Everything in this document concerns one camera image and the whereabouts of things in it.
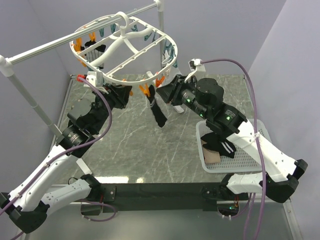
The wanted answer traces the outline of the orange clothespin holding sock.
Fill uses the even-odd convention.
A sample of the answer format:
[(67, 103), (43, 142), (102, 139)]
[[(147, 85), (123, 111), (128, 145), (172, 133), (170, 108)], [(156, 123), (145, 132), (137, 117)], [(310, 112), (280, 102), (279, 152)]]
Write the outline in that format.
[(141, 92), (146, 96), (146, 97), (150, 97), (151, 96), (151, 93), (150, 93), (150, 90), (149, 90), (149, 86), (148, 84), (146, 83), (145, 85), (139, 85), (139, 89), (141, 90)]

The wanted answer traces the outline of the white round clip hanger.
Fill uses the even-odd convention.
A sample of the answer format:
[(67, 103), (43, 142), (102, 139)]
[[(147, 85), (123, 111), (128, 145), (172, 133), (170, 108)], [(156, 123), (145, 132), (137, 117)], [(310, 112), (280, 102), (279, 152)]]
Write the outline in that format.
[[(105, 27), (104, 37), (110, 35), (115, 31), (118, 31), (118, 28), (115, 25)], [(95, 36), (95, 42), (98, 42), (102, 39), (99, 30), (95, 32)], [(85, 43), (90, 41), (90, 37), (88, 34), (86, 34), (82, 36), (81, 39), (82, 50), (85, 50)], [(147, 51), (147, 53), (139, 56), (138, 59), (127, 64), (123, 69), (116, 72), (114, 74), (114, 77), (118, 80), (122, 80), (125, 82), (135, 82), (148, 78), (147, 73), (155, 74), (157, 71), (161, 69), (160, 52), (161, 50), (159, 45), (152, 47), (150, 50)], [(102, 70), (102, 72), (107, 73), (123, 61), (127, 60), (132, 55), (133, 53), (129, 50), (129, 48), (125, 44), (122, 44), (118, 49), (115, 50), (111, 57), (106, 60), (105, 63), (99, 66), (99, 68)]]

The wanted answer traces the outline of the white sock black cuff stripes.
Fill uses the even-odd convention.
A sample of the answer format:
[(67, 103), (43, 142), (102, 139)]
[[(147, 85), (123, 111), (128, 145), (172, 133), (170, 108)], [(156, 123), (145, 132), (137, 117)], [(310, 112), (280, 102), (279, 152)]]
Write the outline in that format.
[[(172, 59), (164, 58), (164, 52), (163, 52), (163, 53), (162, 53), (161, 67), (162, 67), (162, 68), (166, 67), (166, 66), (172, 61)], [(170, 74), (173, 74), (173, 75), (174, 75), (174, 74), (177, 72), (177, 70), (178, 70), (178, 62), (175, 61), (174, 64), (165, 71), (164, 75), (165, 75), (166, 77), (169, 77)]]

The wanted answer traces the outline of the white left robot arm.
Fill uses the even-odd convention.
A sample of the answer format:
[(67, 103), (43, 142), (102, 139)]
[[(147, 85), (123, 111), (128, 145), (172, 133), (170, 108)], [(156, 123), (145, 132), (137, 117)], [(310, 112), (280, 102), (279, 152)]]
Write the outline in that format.
[(103, 137), (100, 130), (105, 122), (112, 122), (112, 110), (124, 109), (131, 91), (131, 86), (106, 84), (94, 94), (94, 101), (81, 98), (74, 102), (62, 139), (23, 183), (0, 194), (0, 212), (7, 213), (23, 233), (35, 231), (50, 214), (74, 201), (100, 200), (101, 183), (92, 174), (85, 174), (59, 190), (49, 188), (64, 169), (82, 158), (93, 141)]

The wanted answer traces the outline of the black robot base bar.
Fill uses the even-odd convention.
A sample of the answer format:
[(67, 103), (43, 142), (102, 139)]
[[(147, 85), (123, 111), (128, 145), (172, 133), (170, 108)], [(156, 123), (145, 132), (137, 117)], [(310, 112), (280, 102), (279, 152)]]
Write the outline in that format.
[(248, 194), (234, 194), (218, 182), (102, 183), (84, 198), (102, 202), (117, 211), (203, 210), (217, 211), (218, 202), (244, 201)]

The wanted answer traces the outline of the teal clothespin being pinched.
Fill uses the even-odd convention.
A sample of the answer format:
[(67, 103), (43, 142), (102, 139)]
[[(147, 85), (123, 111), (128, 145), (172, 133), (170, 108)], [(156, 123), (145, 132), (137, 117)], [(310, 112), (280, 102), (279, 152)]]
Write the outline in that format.
[(165, 59), (169, 58), (172, 59), (175, 55), (175, 49), (173, 47), (173, 44), (170, 42), (167, 44), (167, 41), (164, 43), (164, 49), (163, 49), (163, 56)]

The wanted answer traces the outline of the black and white striped sock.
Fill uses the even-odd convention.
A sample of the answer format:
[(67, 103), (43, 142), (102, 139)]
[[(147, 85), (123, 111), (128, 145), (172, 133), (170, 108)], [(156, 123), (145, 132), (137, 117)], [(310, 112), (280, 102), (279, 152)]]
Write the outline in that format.
[[(84, 47), (87, 49), (90, 46), (94, 45), (96, 42), (95, 41), (87, 41), (84, 44)], [(99, 58), (106, 50), (106, 45), (101, 44), (98, 47), (96, 47), (95, 49), (89, 51), (88, 53), (86, 53), (86, 59), (88, 62), (92, 62), (94, 60), (96, 60), (97, 58)]]

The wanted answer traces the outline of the orange pinched clothespin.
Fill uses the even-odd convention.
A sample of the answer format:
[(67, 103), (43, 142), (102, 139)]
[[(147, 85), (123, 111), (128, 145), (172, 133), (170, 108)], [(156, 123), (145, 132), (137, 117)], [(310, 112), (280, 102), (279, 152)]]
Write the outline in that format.
[(162, 76), (161, 78), (156, 78), (155, 82), (154, 82), (155, 87), (156, 88), (160, 87), (162, 85), (162, 83), (164, 82), (164, 80), (165, 80), (165, 76)]

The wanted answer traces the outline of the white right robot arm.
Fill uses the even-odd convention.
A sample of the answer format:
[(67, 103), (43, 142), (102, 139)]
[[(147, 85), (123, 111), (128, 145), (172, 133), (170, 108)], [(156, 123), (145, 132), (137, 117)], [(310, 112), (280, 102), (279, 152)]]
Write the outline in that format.
[(223, 102), (224, 89), (215, 79), (186, 82), (184, 76), (176, 75), (156, 92), (167, 104), (185, 105), (191, 109), (205, 120), (206, 126), (220, 141), (231, 142), (265, 168), (265, 173), (227, 174), (219, 184), (222, 198), (230, 200), (238, 194), (259, 193), (284, 203), (293, 195), (308, 164), (303, 159), (287, 156), (255, 132), (244, 114)]

